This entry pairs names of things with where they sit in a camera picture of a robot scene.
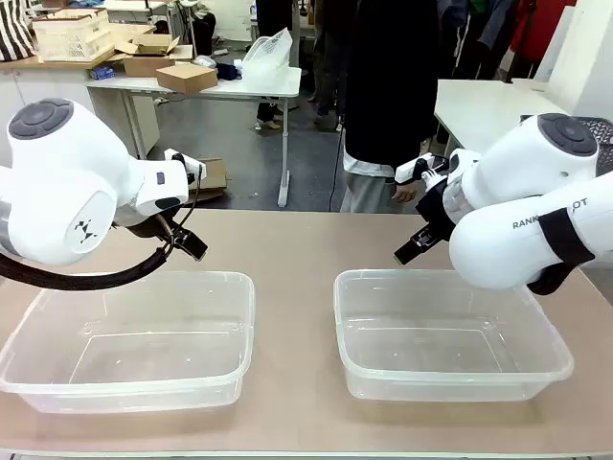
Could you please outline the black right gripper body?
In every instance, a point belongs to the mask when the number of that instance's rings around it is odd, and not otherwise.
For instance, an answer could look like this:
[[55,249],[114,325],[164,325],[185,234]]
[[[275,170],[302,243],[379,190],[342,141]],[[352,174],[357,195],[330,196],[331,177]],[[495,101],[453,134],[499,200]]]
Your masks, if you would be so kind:
[[418,232],[424,241],[448,241],[456,224],[448,216],[443,206],[443,192],[447,187],[447,178],[442,178],[436,185],[428,186],[416,209],[426,221]]

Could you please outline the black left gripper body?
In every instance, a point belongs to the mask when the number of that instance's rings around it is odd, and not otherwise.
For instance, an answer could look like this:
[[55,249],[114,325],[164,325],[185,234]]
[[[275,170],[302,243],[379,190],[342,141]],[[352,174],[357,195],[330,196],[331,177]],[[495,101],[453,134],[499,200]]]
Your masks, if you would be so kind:
[[122,206],[115,213],[114,225],[126,228],[138,238],[166,241],[169,237],[166,226],[170,230],[175,228],[173,218],[176,214],[176,208],[169,208],[155,216],[142,216],[133,208]]

